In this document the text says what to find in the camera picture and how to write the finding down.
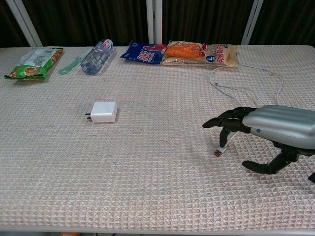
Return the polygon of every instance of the textured tablecloth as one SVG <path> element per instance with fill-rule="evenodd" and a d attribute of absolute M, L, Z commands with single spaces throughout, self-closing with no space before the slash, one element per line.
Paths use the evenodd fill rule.
<path fill-rule="evenodd" d="M 0 49 L 0 75 L 30 48 Z M 0 80 L 0 228 L 211 233 L 315 232 L 315 158 L 301 156 L 277 175 L 245 169 L 279 149 L 238 134 L 220 158 L 219 128 L 203 122 L 238 104 L 211 87 L 210 67 L 126 61 L 115 49 L 102 72 L 58 70 L 82 48 L 66 47 L 43 82 Z M 315 110 L 315 49 L 240 46 L 239 61 L 284 76 L 282 105 Z M 213 80 L 246 86 L 275 104 L 280 79 L 257 69 L 218 70 Z M 250 92 L 226 90 L 244 106 Z M 116 101 L 115 123 L 86 120 L 96 101 Z"/>

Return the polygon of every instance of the white power adapter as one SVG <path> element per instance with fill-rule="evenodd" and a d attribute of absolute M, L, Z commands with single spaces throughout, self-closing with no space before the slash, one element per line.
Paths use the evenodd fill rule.
<path fill-rule="evenodd" d="M 115 122 L 117 113 L 116 102 L 95 102 L 91 113 L 86 113 L 87 119 L 93 123 Z"/>

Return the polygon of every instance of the robotic hand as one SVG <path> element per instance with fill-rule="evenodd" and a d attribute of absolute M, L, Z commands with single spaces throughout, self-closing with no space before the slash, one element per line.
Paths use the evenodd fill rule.
<path fill-rule="evenodd" d="M 202 127 L 223 127 L 220 147 L 230 132 L 241 131 L 270 140 L 281 152 L 269 164 L 244 161 L 243 166 L 260 174 L 276 174 L 299 155 L 315 155 L 315 111 L 270 105 L 261 108 L 238 107 L 205 122 Z M 309 180 L 315 183 L 315 173 Z"/>

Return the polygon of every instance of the green snack bag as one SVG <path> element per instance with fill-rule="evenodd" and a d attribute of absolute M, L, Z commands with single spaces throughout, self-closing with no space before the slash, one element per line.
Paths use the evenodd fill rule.
<path fill-rule="evenodd" d="M 38 48 L 21 57 L 19 64 L 6 79 L 44 80 L 46 71 L 63 53 L 63 48 Z"/>

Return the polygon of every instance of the white charging cable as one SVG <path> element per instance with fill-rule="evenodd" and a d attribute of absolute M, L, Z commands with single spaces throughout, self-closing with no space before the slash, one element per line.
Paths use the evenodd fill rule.
<path fill-rule="evenodd" d="M 243 67 L 249 67 L 249 68 L 254 68 L 254 69 L 259 69 L 259 70 L 263 70 L 263 71 L 267 71 L 267 72 L 271 73 L 272 75 L 275 75 L 275 76 L 277 76 L 278 78 L 281 78 L 281 83 L 280 83 L 280 86 L 279 86 L 279 88 L 278 88 L 277 95 L 276 95 L 276 103 L 277 103 L 277 105 L 279 105 L 279 93 L 280 93 L 280 91 L 281 91 L 281 89 L 282 89 L 282 87 L 283 87 L 283 84 L 284 84 L 284 78 L 283 78 L 283 76 L 282 76 L 282 75 L 279 75 L 279 74 L 275 74 L 275 73 L 271 72 L 270 70 L 267 70 L 267 69 L 264 69 L 264 68 L 260 68 L 260 67 L 255 67 L 255 66 L 251 66 L 251 65 L 243 65 L 243 64 L 241 64 L 241 66 L 243 66 Z M 242 90 L 250 91 L 250 92 L 252 92 L 252 93 L 258 98 L 258 100 L 259 100 L 262 104 L 266 105 L 266 103 L 256 94 L 256 92 L 253 91 L 253 90 L 251 90 L 251 89 L 249 89 L 249 88 L 246 88 L 246 87 L 230 87 L 230 86 L 226 86 L 226 85 L 221 85 L 221 84 L 219 84 L 219 83 L 214 83 L 214 82 L 212 81 L 212 76 L 214 75 L 214 73 L 215 73 L 217 70 L 222 69 L 222 68 L 226 68 L 226 67 L 218 67 L 218 68 L 215 68 L 215 69 L 212 71 L 212 73 L 210 74 L 209 80 L 210 80 L 210 84 L 211 84 L 213 87 L 215 87 L 216 89 L 218 89 L 221 93 L 225 94 L 226 96 L 228 96 L 228 97 L 230 97 L 230 98 L 233 98 L 235 101 L 237 101 L 237 103 L 238 103 L 240 106 L 243 106 L 242 103 L 240 102 L 240 100 L 238 100 L 236 97 L 232 96 L 231 94 L 226 93 L 226 92 L 223 91 L 221 88 L 227 88 L 227 89 L 242 89 Z M 235 132 L 235 134 L 233 134 L 233 135 L 231 136 L 231 138 L 227 141 L 227 143 L 225 144 L 225 146 L 224 146 L 224 147 L 219 147 L 219 148 L 214 152 L 214 155 L 216 155 L 216 156 L 221 156 L 221 155 L 226 151 L 228 143 L 229 143 L 237 134 L 238 134 L 238 132 Z"/>

